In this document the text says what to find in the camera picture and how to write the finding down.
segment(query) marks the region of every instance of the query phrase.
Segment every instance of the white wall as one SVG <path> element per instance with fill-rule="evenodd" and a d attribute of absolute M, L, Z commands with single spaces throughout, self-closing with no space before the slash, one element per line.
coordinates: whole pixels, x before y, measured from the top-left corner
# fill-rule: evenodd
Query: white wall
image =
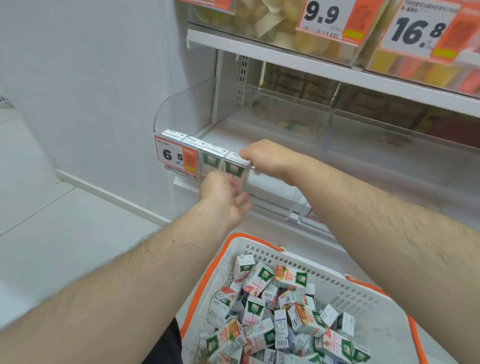
<path fill-rule="evenodd" d="M 213 76 L 178 0 L 3 0 L 0 83 L 54 166 L 167 218 L 153 121 Z"/>

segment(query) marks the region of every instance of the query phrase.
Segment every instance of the right hand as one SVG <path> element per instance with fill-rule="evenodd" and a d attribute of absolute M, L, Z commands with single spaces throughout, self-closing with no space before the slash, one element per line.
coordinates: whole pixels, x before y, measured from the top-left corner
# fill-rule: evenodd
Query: right hand
<path fill-rule="evenodd" d="M 293 185 L 294 168 L 305 156 L 264 139 L 242 149 L 240 157 L 251 160 L 255 169 L 260 172 Z"/>

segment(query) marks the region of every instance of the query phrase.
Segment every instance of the baseboard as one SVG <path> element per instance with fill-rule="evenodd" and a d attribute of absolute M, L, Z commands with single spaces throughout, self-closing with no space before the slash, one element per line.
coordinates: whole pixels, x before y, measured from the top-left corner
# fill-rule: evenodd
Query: baseboard
<path fill-rule="evenodd" d="M 133 202 L 125 200 L 124 198 L 117 196 L 116 194 L 113 194 L 100 187 L 97 187 L 88 182 L 85 182 L 78 177 L 68 174 L 67 172 L 64 172 L 62 170 L 55 170 L 55 174 L 61 180 L 68 182 L 75 187 L 81 188 L 82 190 L 87 191 L 91 194 L 94 194 L 95 196 L 100 197 L 105 201 L 111 202 L 114 205 L 117 205 L 118 207 L 121 207 L 127 211 L 130 211 L 133 214 L 136 214 L 141 218 L 144 218 L 145 220 L 148 220 L 160 227 L 164 227 L 171 222 L 169 219 L 163 216 L 157 215 L 156 213 L 150 210 L 147 210 L 141 206 L 138 206 Z"/>

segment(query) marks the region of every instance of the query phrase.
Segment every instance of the white tile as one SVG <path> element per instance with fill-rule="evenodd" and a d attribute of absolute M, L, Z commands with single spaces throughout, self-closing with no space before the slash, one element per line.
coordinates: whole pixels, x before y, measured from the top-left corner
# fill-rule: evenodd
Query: white tile
<path fill-rule="evenodd" d="M 16 108 L 3 109 L 0 108 L 0 122 L 12 120 L 18 118 L 18 112 Z"/>
<path fill-rule="evenodd" d="M 72 189 L 21 118 L 0 123 L 0 235 Z"/>
<path fill-rule="evenodd" d="M 0 327 L 158 227 L 78 188 L 0 237 Z"/>

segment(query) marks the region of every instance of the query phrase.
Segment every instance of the hand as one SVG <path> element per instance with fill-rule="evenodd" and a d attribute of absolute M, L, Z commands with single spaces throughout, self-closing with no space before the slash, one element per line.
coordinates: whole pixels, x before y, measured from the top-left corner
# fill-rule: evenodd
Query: hand
<path fill-rule="evenodd" d="M 220 219 L 226 219 L 228 231 L 240 224 L 243 216 L 250 211 L 252 203 L 247 200 L 248 193 L 242 192 L 234 198 L 234 189 L 223 172 L 210 172 L 200 187 L 201 202 L 209 209 L 217 211 Z"/>
<path fill-rule="evenodd" d="M 251 160 L 257 170 L 293 185 L 293 169 L 305 157 L 269 140 L 261 140 L 242 149 L 240 156 Z"/>

